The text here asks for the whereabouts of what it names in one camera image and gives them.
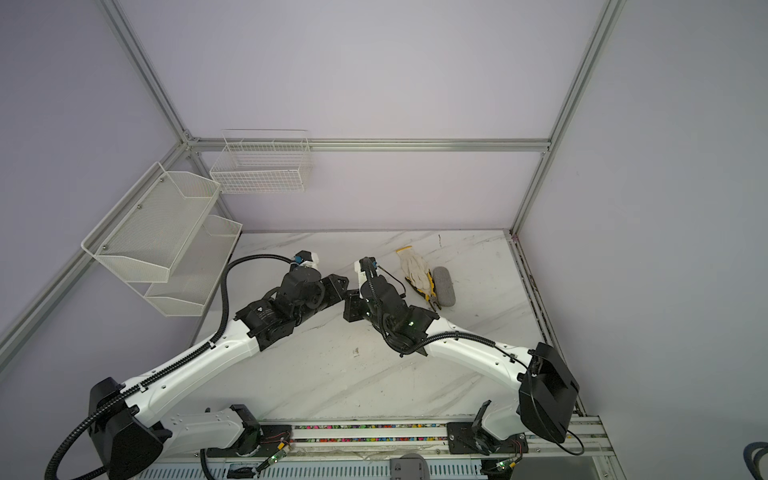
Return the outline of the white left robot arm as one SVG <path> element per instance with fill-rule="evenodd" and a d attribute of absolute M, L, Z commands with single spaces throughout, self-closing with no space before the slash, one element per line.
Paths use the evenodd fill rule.
<path fill-rule="evenodd" d="M 345 300 L 348 278 L 294 266 L 281 284 L 238 310 L 208 339 L 165 364 L 119 383 L 107 377 L 89 392 L 87 427 L 110 479 L 129 479 L 179 444 L 163 417 L 193 391 L 291 335 L 314 314 Z"/>

